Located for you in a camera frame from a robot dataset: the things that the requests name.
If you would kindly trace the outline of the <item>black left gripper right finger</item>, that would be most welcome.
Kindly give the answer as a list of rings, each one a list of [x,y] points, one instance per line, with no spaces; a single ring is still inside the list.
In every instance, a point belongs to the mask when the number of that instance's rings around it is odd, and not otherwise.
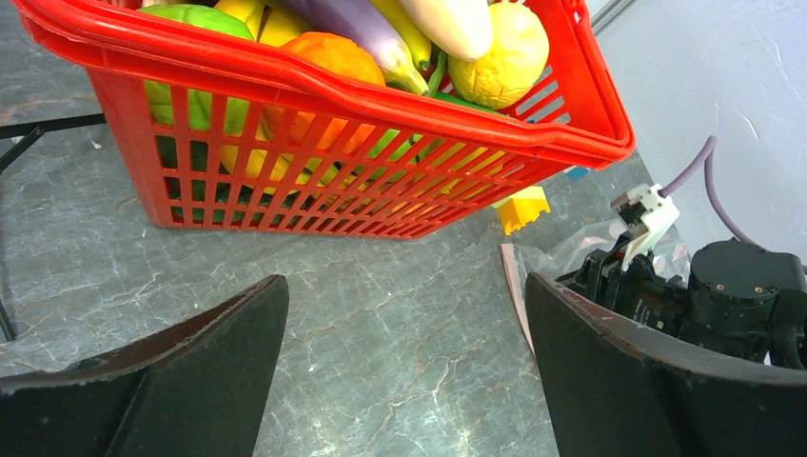
[[[682,342],[531,273],[525,307],[563,456],[802,456],[806,375]]]

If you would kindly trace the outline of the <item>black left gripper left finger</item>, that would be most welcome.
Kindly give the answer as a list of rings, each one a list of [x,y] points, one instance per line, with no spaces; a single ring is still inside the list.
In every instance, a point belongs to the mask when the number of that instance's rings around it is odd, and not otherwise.
[[[249,456],[285,333],[272,275],[170,328],[1,381],[5,456]]]

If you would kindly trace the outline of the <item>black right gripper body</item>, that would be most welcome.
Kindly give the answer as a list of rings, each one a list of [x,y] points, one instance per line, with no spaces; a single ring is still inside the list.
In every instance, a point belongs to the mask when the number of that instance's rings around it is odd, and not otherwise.
[[[627,255],[623,234],[587,254],[563,286],[623,317],[700,348],[806,369],[806,275],[800,259],[738,239],[696,251],[688,276],[656,274],[652,253]]]

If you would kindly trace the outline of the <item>clear zip top bag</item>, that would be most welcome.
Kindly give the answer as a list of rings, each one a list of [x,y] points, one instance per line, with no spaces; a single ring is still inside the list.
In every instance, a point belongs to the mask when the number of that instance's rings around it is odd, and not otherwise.
[[[624,223],[612,219],[585,226],[544,252],[540,248],[519,244],[502,244],[502,264],[515,312],[527,345],[532,347],[525,309],[524,288],[527,275],[536,271],[551,278],[581,267],[584,257],[596,249],[609,250],[625,231]],[[675,228],[660,238],[651,256],[655,273],[665,279],[688,277],[690,255]]]

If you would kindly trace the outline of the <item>white radish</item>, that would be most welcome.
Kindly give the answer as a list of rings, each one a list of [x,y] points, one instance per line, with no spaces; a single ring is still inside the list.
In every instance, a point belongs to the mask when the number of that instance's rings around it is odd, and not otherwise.
[[[493,40],[484,0],[403,0],[415,25],[448,55],[467,62],[484,57]]]

